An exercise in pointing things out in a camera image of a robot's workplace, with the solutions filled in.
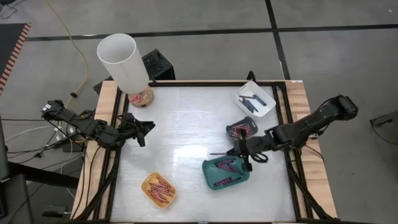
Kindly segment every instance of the black box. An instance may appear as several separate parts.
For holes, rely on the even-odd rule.
[[[150,80],[175,80],[173,65],[157,50],[153,50],[142,57]],[[100,94],[102,82],[95,85],[94,91]]]

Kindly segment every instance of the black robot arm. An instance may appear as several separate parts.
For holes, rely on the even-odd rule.
[[[227,154],[244,158],[245,169],[251,171],[248,156],[256,162],[267,162],[267,157],[261,154],[262,152],[300,148],[305,145],[311,134],[321,135],[322,128],[330,123],[336,120],[353,119],[357,114],[358,107],[350,98],[338,95],[326,100],[315,112],[294,123],[265,130],[265,136],[246,139],[245,133],[242,133],[243,138],[235,141],[234,148]]]
[[[139,121],[131,113],[123,113],[123,125],[115,128],[106,121],[94,120],[92,111],[76,114],[66,109],[60,100],[48,101],[42,109],[42,117],[47,121],[64,121],[77,128],[83,137],[95,140],[99,146],[109,150],[122,148],[129,138],[137,138],[139,145],[144,147],[144,137],[155,127],[152,121]]]

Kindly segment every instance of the concrete floor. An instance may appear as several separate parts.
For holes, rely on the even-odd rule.
[[[50,2],[73,35],[271,27],[262,0]],[[273,0],[272,5],[278,27],[398,24],[396,1]],[[30,37],[66,35],[43,0],[27,0],[17,8],[17,13],[0,23],[31,22]],[[395,223],[398,148],[377,138],[369,119],[398,108],[398,29],[294,32],[281,33],[280,38],[290,76],[304,80],[311,109],[339,93],[350,96],[359,106],[357,118],[333,123],[320,138],[338,216],[357,222]],[[257,79],[283,79],[271,33],[136,40],[141,54],[159,49],[174,65],[179,80],[243,79],[249,70],[255,72]],[[96,106],[98,96],[91,87],[108,76],[96,57],[99,41],[76,41],[90,67],[86,87],[71,104],[76,112]],[[0,97],[2,117],[37,119],[47,100],[67,101],[68,94],[83,77],[84,64],[69,41],[26,42]],[[4,122],[3,125],[8,138],[48,124]],[[379,131],[398,142],[396,124]],[[15,151],[41,147],[51,133],[52,129],[48,128],[7,144]],[[53,150],[27,165],[41,168],[67,156]],[[29,157],[21,156],[16,161]],[[54,203],[70,206],[65,189],[53,190],[65,198]],[[41,203],[40,198],[44,197],[42,193],[35,200]]]

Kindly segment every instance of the black floor stripe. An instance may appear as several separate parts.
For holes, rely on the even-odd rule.
[[[130,33],[131,37],[170,37],[182,35],[214,35],[214,34],[258,34],[272,32],[271,28],[252,28],[252,29],[218,29],[218,30],[186,30],[186,31],[168,31],[168,32],[143,32]],[[73,40],[93,40],[103,39],[112,34],[98,35],[74,35]],[[49,40],[69,40],[69,36],[56,37],[28,37],[26,41],[49,41]]]
[[[372,30],[396,29],[398,24],[360,25],[360,26],[329,26],[329,27],[287,27],[279,28],[278,32],[313,32],[313,31],[341,31],[341,30]]]
[[[272,27],[272,28],[250,28],[250,29],[186,30],[186,31],[128,33],[127,35],[130,35],[131,37],[172,37],[172,36],[183,36],[183,35],[258,34],[258,33],[267,33],[267,32],[313,32],[313,31],[373,30],[373,29],[398,29],[398,24],[330,26],[330,27],[285,27],[285,28]],[[74,35],[72,36],[72,38],[74,40],[94,40],[94,39],[103,39],[109,35],[112,34]],[[52,41],[52,40],[69,40],[69,36],[26,38],[26,41]]]
[[[276,25],[276,19],[274,15],[274,10],[272,9],[271,0],[266,0],[267,11],[269,20],[271,22],[272,33],[274,35],[274,40],[276,44],[276,51],[278,53],[280,66],[282,67],[282,72],[284,75],[285,80],[290,80],[290,73],[289,69],[287,68],[287,62],[285,58],[284,49],[282,47],[282,42],[280,41],[280,36],[278,33],[278,26]]]

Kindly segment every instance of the green bowl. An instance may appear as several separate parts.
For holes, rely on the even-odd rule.
[[[201,168],[209,188],[219,190],[248,180],[250,174],[242,169],[242,164],[242,158],[222,156],[203,161]]]

